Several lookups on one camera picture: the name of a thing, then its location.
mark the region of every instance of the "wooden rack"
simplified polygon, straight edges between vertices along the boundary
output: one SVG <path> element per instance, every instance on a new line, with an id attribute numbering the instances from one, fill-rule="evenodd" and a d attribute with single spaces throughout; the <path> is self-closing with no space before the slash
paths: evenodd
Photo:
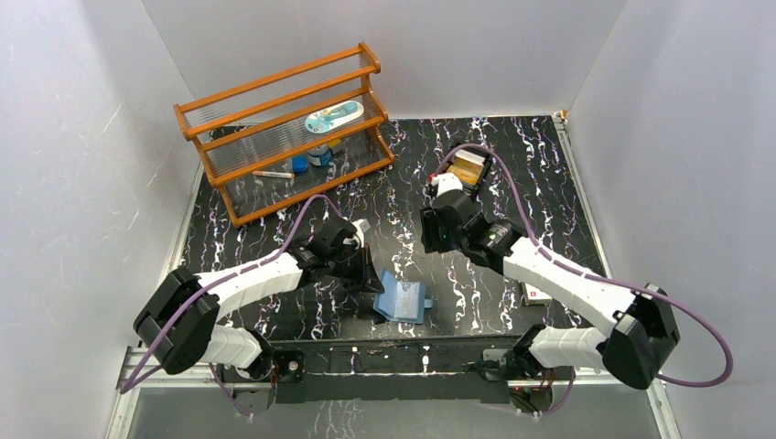
<path id="1" fill-rule="evenodd" d="M 379 124 L 388 114 L 372 91 L 380 61 L 365 43 L 183 105 L 175 114 L 183 136 L 194 143 L 210 184 L 217 188 L 232 222 L 243 225 L 391 165 L 395 157 Z M 305 120 L 313 112 L 356 101 L 364 112 L 325 134 Z M 225 125 L 242 129 L 212 139 Z M 310 166 L 293 180 L 254 177 L 253 171 L 290 172 L 284 163 L 311 148 L 340 140 L 344 153 L 329 167 Z"/>

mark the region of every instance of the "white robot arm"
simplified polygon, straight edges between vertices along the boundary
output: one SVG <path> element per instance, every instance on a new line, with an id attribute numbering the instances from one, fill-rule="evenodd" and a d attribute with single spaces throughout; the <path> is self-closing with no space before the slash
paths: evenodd
<path id="1" fill-rule="evenodd" d="M 462 189 L 453 174 L 432 177 L 427 188 L 431 205 L 421 212 L 426 252 L 458 250 L 477 265 L 546 292 L 592 325 L 584 329 L 535 325 L 518 340 L 514 358 L 500 364 L 502 373 L 516 368 L 535 376 L 559 366 L 606 369 L 633 388 L 647 389 L 679 342 L 671 307 L 586 279 L 594 273 L 548 249 L 546 258 L 522 226 L 508 219 L 487 221 L 480 204 Z M 653 285 L 648 288 L 664 294 Z"/>
<path id="2" fill-rule="evenodd" d="M 333 217 L 314 236 L 294 239 L 279 254 L 198 275 L 178 268 L 167 275 L 137 316 L 135 332 L 151 346 L 176 310 L 202 285 L 229 277 L 189 306 L 164 334 L 154 355 L 168 374 L 209 362 L 245 369 L 262 379 L 273 367 L 271 345 L 257 332 L 217 322 L 242 306 L 313 284 L 326 275 L 339 277 L 346 290 L 381 293 L 369 246 L 363 244 L 368 228 L 365 219 L 348 222 Z"/>

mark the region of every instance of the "black table surface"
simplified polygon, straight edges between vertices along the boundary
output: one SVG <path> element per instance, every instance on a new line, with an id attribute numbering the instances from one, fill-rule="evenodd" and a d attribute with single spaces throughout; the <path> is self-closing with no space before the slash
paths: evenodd
<path id="1" fill-rule="evenodd" d="M 384 123 L 383 138 L 396 154 L 390 168 L 327 192 L 350 220 L 367 219 L 365 240 L 375 268 L 400 280 L 426 283 L 423 325 L 383 322 L 372 310 L 374 294 L 345 294 L 335 279 L 247 305 L 235 326 L 255 328 L 271 340 L 520 334 L 536 323 L 575 327 L 579 316 L 557 302 L 525 306 L 518 284 L 470 263 L 457 252 L 425 254 L 420 242 L 423 185 L 443 151 L 455 141 L 488 145 L 504 160 L 518 185 L 533 230 L 567 258 L 602 273 L 592 233 L 550 116 L 402 120 Z M 480 191 L 484 210 L 519 219 L 501 171 L 491 167 Z M 206 177 L 199 186 L 183 264 L 192 272 L 217 271 L 276 249 L 301 204 L 235 228 Z M 313 203 L 303 225 L 312 231 L 329 214 Z"/>

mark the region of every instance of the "white wall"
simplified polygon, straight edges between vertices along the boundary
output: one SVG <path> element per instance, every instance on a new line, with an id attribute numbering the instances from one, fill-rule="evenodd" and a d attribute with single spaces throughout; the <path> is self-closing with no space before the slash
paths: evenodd
<path id="1" fill-rule="evenodd" d="M 198 158 L 139 1 L 0 13 L 0 437 L 101 437 Z"/>
<path id="2" fill-rule="evenodd" d="M 655 282 L 719 328 L 736 357 L 710 390 L 671 386 L 683 437 L 773 437 L 776 4 L 630 0 L 569 130 L 616 276 Z M 665 370 L 722 370 L 680 318 Z"/>
<path id="3" fill-rule="evenodd" d="M 196 98 L 355 46 L 393 118 L 571 106 L 624 0 L 144 0 Z"/>

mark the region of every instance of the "marker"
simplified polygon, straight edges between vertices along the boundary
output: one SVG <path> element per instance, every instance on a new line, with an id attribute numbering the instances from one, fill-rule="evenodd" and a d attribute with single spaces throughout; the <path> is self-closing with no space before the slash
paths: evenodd
<path id="1" fill-rule="evenodd" d="M 253 174 L 257 177 L 294 178 L 294 174 L 290 172 L 253 171 Z"/>

